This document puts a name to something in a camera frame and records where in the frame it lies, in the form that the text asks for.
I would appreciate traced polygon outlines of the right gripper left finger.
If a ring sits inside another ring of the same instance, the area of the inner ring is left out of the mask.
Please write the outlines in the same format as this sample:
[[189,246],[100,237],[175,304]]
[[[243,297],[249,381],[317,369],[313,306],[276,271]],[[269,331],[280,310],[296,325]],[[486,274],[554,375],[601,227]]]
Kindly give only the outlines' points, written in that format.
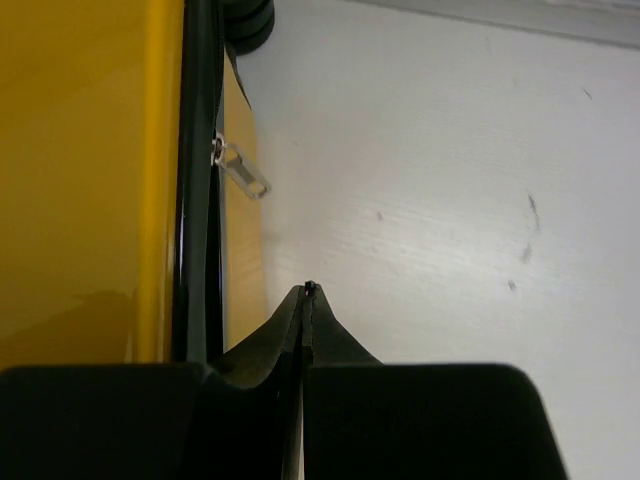
[[300,336],[293,288],[210,365],[21,366],[1,375],[5,479],[295,479]]

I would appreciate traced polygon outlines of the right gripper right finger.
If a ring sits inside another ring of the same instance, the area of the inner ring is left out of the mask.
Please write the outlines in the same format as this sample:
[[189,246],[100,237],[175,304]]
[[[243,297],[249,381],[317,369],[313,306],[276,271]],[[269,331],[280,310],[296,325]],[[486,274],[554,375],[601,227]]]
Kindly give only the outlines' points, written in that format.
[[307,282],[304,474],[309,479],[564,479],[543,400],[497,363],[386,364]]

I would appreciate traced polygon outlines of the yellow hard-shell suitcase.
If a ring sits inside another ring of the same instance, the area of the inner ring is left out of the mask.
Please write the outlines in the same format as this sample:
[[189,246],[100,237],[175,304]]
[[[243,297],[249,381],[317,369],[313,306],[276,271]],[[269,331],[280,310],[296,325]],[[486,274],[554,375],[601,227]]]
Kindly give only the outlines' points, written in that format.
[[212,362],[265,318],[270,1],[1,5],[1,365]]

